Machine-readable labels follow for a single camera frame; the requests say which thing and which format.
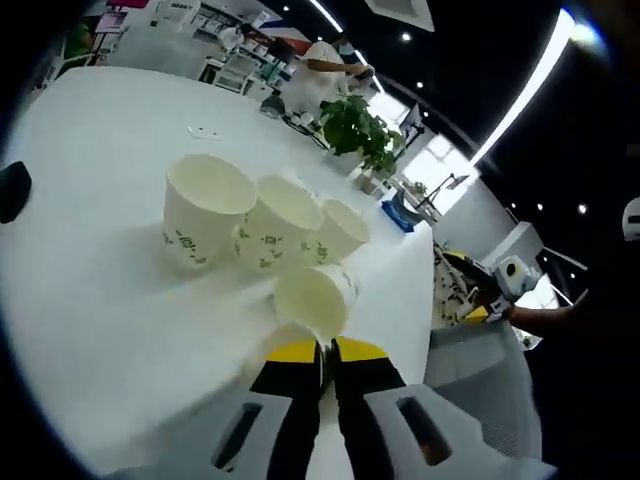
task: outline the ceiling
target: ceiling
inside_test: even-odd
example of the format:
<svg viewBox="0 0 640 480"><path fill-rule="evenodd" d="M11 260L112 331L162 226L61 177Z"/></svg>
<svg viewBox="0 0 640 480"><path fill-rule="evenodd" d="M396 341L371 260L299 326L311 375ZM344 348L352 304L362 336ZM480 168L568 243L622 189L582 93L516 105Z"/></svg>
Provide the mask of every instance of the ceiling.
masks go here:
<svg viewBox="0 0 640 480"><path fill-rule="evenodd" d="M429 0L435 32L426 32L373 14L365 0L321 1L378 72L418 94L470 138L471 145L438 115L426 120L468 156L526 83L562 6L556 0ZM335 35L307 0L263 3L310 39ZM403 32L410 42L401 41ZM600 255L598 242L620 235L622 209L640 195L640 181L633 181L640 160L624 158L630 88L613 73L614 54L603 58L570 43L531 104L478 165L502 204L515 203L514 214L532 222L545 245L587 265ZM583 202L586 215L577 210Z"/></svg>

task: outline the hand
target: hand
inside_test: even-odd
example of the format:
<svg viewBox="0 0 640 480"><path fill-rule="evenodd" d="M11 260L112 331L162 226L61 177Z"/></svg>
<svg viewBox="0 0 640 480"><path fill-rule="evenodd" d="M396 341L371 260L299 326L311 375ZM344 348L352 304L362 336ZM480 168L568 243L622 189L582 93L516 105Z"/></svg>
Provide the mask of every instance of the hand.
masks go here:
<svg viewBox="0 0 640 480"><path fill-rule="evenodd" d="M360 75L369 70L369 67L367 65L363 65L362 63L354 63L351 65L347 64L344 67L344 71L353 76Z"/></svg>

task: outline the white paper cup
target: white paper cup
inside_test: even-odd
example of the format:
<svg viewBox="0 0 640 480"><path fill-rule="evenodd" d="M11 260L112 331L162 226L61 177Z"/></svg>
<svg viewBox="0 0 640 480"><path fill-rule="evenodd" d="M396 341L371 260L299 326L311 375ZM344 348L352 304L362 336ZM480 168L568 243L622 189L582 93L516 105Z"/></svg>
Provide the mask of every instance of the white paper cup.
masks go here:
<svg viewBox="0 0 640 480"><path fill-rule="evenodd" d="M323 343L344 330L359 288L340 265L291 270L278 278L274 306L279 320L309 329Z"/></svg>
<svg viewBox="0 0 640 480"><path fill-rule="evenodd" d="M300 245L307 263L337 263L371 238L366 222L344 203L327 200L322 205L322 212L322 226Z"/></svg>
<svg viewBox="0 0 640 480"><path fill-rule="evenodd" d="M256 196L253 182L220 158L186 155L172 164L162 231L178 266L197 270L210 263Z"/></svg>
<svg viewBox="0 0 640 480"><path fill-rule="evenodd" d="M279 176L258 182L256 207L233 232L238 262L272 272L302 262L300 243L322 224L322 211L302 187Z"/></svg>

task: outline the white table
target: white table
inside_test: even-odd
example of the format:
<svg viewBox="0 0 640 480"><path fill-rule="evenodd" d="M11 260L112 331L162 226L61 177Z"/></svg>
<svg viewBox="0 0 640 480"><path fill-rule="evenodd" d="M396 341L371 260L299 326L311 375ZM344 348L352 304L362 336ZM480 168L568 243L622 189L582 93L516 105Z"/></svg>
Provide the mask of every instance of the white table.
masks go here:
<svg viewBox="0 0 640 480"><path fill-rule="evenodd" d="M383 347L405 381L423 379L431 230L402 234L309 139L256 110L195 81L88 67L44 91L13 133L8 160L25 162L33 192L0 227L6 327L45 415L96 472L154 455L161 426L233 379L277 327L272 280L232 264L183 278L161 262L165 170L186 153L222 156L253 179L295 174L360 210L372 241L348 262L362 295L345 334ZM352 478L335 411L308 478Z"/></svg>

